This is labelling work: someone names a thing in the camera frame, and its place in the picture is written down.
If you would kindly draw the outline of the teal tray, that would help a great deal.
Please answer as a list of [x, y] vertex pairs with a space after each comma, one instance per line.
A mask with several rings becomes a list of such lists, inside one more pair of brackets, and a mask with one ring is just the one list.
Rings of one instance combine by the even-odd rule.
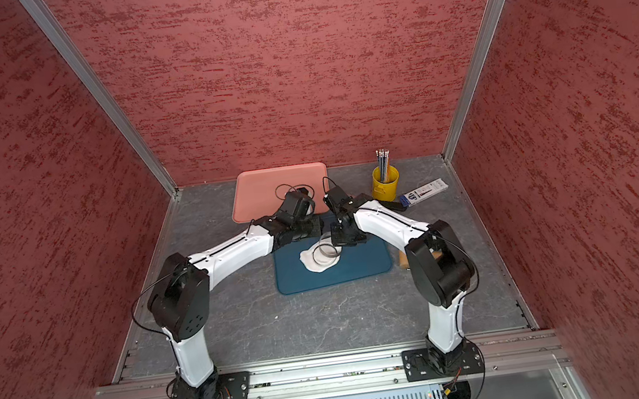
[[321, 216], [324, 231], [319, 238], [300, 240], [274, 252], [276, 287], [282, 295], [341, 285], [391, 270], [392, 258], [385, 241], [370, 236], [361, 245], [342, 247], [341, 259], [336, 266], [318, 274], [308, 271], [300, 261], [300, 254], [319, 240], [331, 237], [333, 218], [330, 212]]

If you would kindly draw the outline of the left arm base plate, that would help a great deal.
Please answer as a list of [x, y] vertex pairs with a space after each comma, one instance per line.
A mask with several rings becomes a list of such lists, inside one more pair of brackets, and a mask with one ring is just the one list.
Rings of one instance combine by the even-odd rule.
[[239, 371], [209, 377], [201, 387], [192, 387], [177, 379], [170, 399], [248, 399], [251, 373]]

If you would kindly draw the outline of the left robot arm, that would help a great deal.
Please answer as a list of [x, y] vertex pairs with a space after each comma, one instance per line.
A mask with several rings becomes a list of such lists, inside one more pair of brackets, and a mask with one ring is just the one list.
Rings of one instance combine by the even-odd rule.
[[309, 188], [292, 187], [276, 213], [251, 221], [233, 239], [203, 253], [172, 254], [164, 260], [147, 308], [177, 362], [171, 399], [224, 399], [225, 383], [219, 379], [203, 330], [211, 291], [249, 263], [320, 235], [323, 227], [315, 207]]

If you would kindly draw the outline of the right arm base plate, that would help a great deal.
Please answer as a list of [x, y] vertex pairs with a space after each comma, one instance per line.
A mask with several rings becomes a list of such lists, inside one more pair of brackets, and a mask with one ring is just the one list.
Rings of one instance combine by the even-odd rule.
[[454, 378], [457, 374], [482, 374], [485, 371], [481, 350], [471, 341], [463, 341], [460, 346], [446, 354], [430, 347], [404, 351], [401, 357], [410, 383]]

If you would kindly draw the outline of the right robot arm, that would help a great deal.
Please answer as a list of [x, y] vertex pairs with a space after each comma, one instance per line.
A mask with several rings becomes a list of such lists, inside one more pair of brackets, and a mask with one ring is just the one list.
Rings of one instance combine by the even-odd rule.
[[461, 310], [473, 292], [477, 267], [445, 221], [420, 222], [405, 215], [401, 203], [369, 195], [348, 195], [338, 186], [323, 197], [334, 214], [331, 236], [337, 247], [358, 245], [375, 236], [405, 253], [413, 283], [428, 302], [426, 359], [448, 376], [469, 363]]

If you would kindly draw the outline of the white dough piece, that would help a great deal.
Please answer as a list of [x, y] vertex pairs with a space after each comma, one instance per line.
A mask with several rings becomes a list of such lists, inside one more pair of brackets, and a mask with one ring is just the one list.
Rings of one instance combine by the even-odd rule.
[[[333, 243], [330, 237], [321, 239], [318, 242], [323, 242], [323, 241], [328, 241], [328, 242]], [[339, 263], [339, 261], [336, 262], [335, 264], [333, 264], [332, 267], [328, 267], [328, 266], [321, 267], [321, 266], [315, 264], [315, 262], [312, 260], [312, 250], [313, 250], [313, 246], [315, 246], [315, 245], [312, 245], [312, 247], [310, 247], [306, 251], [302, 251], [302, 253], [300, 254], [300, 261], [303, 263], [304, 267], [308, 271], [311, 271], [311, 273], [313, 272], [313, 273], [317, 273], [317, 274], [318, 273], [323, 273], [324, 271], [327, 271], [328, 269], [332, 268], [333, 266], [336, 266]]]

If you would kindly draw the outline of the wooden rolling pin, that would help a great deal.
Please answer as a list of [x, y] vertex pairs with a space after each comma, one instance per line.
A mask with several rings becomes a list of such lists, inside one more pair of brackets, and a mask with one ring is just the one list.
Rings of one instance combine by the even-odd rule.
[[399, 266], [402, 269], [405, 269], [405, 270], [408, 270], [408, 271], [411, 269], [410, 262], [408, 261], [407, 253], [405, 253], [404, 251], [399, 251], [399, 261], [398, 262], [399, 262]]

